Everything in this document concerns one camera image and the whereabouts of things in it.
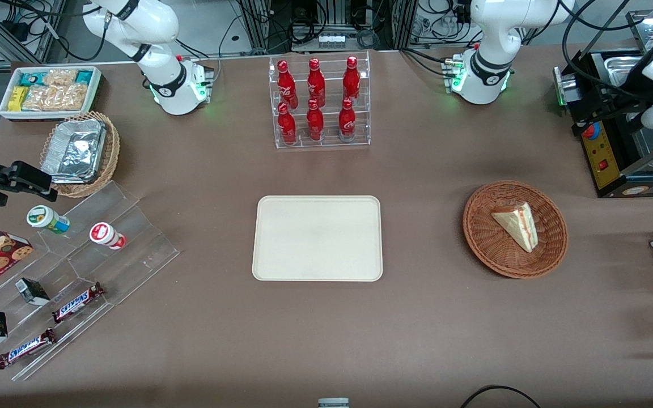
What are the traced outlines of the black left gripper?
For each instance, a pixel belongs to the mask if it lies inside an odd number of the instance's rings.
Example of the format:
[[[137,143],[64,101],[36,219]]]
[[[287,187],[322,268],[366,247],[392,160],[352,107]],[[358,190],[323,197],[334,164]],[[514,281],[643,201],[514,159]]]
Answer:
[[[647,100],[639,108],[625,108],[614,111],[599,111],[585,121],[573,124],[573,135],[582,137],[584,131],[591,131],[594,124],[605,130],[614,131],[618,136],[632,136],[642,128],[640,123],[653,123],[653,90],[646,95]]]

